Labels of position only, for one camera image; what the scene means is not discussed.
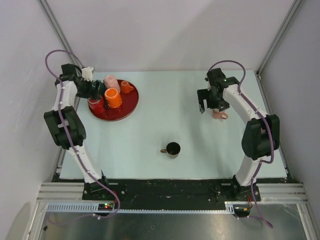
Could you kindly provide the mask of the large orange mug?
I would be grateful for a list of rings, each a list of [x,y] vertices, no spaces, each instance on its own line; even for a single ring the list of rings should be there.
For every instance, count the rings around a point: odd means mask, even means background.
[[[116,88],[113,88],[113,87],[108,88],[104,92],[104,97],[107,101],[107,105],[112,109],[120,107],[123,103],[120,92]]]

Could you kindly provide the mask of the small pink mug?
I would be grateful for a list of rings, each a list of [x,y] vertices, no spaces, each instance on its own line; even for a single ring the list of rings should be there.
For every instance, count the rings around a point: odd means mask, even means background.
[[[228,114],[225,111],[219,111],[218,109],[212,110],[212,117],[214,119],[227,120],[229,118]]]

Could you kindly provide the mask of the brown speckled mug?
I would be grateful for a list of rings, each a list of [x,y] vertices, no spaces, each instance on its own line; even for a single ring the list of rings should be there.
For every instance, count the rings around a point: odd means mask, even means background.
[[[181,146],[177,142],[170,142],[160,152],[168,155],[171,159],[175,159],[181,152]]]

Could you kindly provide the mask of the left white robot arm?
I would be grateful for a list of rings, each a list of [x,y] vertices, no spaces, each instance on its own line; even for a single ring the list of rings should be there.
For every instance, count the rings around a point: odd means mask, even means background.
[[[80,68],[74,64],[61,66],[62,74],[56,79],[57,96],[52,110],[43,117],[57,146],[66,150],[78,164],[84,178],[83,200],[106,200],[111,194],[111,187],[99,170],[85,145],[87,137],[85,126],[74,108],[77,97],[102,99],[99,80],[91,76],[93,67]]]

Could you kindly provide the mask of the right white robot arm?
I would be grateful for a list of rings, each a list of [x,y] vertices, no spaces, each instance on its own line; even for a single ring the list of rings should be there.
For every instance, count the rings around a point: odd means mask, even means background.
[[[215,187],[218,201],[246,201],[259,194],[255,190],[256,177],[262,164],[274,161],[274,151],[280,146],[280,119],[260,110],[241,91],[235,77],[226,77],[220,68],[210,69],[205,80],[206,89],[197,90],[199,110],[212,110],[214,119],[227,119],[226,110],[233,108],[245,123],[241,140],[244,158],[229,186]]]

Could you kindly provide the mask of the dark green mug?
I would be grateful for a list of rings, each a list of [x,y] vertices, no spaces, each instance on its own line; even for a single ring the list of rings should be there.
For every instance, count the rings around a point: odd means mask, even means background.
[[[95,98],[97,98],[98,96],[103,96],[106,91],[106,87],[104,85],[104,82],[101,80],[93,81],[92,87],[93,87],[93,96]]]

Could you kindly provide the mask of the red mug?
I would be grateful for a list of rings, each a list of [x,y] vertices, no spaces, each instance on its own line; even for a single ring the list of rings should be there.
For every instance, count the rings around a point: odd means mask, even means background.
[[[87,102],[89,109],[93,114],[98,115],[105,111],[105,101],[102,97],[100,97],[100,99],[89,98]]]

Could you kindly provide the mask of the light pink tall mug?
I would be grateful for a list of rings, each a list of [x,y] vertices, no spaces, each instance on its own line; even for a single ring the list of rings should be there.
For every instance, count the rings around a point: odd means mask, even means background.
[[[119,92],[121,91],[121,87],[118,83],[118,80],[114,75],[107,75],[104,78],[103,83],[106,89],[115,88]]]

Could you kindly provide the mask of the small orange mug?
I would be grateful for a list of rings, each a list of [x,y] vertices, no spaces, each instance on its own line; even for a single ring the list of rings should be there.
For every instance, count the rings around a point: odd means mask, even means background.
[[[121,83],[120,83],[120,90],[123,94],[128,94],[130,93],[131,91],[133,91],[135,88],[128,82],[128,81],[125,81],[123,80]]]

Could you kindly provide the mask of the red round tray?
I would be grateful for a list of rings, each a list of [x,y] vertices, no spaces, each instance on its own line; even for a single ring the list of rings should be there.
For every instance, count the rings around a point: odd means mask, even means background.
[[[117,80],[120,87],[121,87],[121,82],[123,81],[122,79]],[[119,121],[122,120],[126,117],[128,117],[130,114],[133,113],[133,111],[136,109],[138,102],[139,102],[139,92],[137,88],[131,84],[134,87],[134,90],[131,91],[130,93],[122,93],[120,90],[120,95],[122,98],[122,104],[118,108],[110,108],[107,104],[107,100],[105,99],[105,96],[101,96],[104,99],[104,108],[105,111],[101,114],[92,114],[105,121]]]

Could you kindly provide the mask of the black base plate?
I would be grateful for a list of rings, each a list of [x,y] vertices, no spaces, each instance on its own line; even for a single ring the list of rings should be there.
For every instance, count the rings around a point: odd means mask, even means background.
[[[261,201],[259,187],[234,179],[109,179],[108,190],[80,182],[81,199],[111,202],[123,211],[223,210],[225,202]]]

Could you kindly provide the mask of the aluminium frame rail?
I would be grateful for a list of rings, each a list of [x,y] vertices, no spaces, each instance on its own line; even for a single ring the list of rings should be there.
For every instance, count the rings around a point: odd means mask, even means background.
[[[79,182],[43,182],[36,201],[38,203],[82,203],[84,184]]]

